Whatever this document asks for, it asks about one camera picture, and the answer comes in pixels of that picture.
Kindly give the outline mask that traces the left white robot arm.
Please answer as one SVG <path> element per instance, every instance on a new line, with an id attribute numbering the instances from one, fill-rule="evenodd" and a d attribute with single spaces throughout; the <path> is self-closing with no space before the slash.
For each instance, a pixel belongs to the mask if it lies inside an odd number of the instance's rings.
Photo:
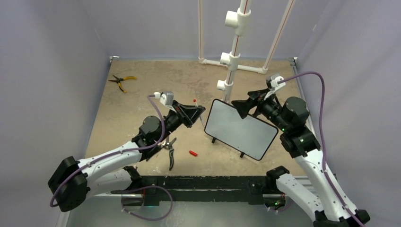
<path id="1" fill-rule="evenodd" d="M 183 105 L 175 100 L 167 108 L 163 116 L 156 107 L 157 115 L 144 118 L 138 134 L 120 147 L 90 158 L 64 158 L 47 183 L 52 192 L 50 207 L 66 212 L 104 192 L 138 192 L 141 180 L 131 165 L 153 157 L 159 143 L 182 125 L 191 128 L 206 110 L 202 105 Z"/>

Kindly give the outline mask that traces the red marker cap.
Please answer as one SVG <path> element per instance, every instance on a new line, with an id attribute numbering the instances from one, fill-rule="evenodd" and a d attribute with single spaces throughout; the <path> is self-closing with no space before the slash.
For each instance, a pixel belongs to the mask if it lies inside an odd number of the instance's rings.
<path id="1" fill-rule="evenodd" d="M 197 154 L 196 152 L 192 151 L 192 150 L 189 150 L 189 153 L 190 153 L 191 155 L 195 156 L 195 157 L 198 156 L 198 154 Z"/>

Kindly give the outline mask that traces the small black-framed whiteboard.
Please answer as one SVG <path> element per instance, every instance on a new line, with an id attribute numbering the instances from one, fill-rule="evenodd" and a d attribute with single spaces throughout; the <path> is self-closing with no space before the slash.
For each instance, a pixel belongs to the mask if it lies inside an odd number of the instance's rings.
<path id="1" fill-rule="evenodd" d="M 204 132 L 213 139 L 260 161 L 279 130 L 272 124 L 250 114 L 241 119 L 237 110 L 220 99 L 214 99 Z"/>

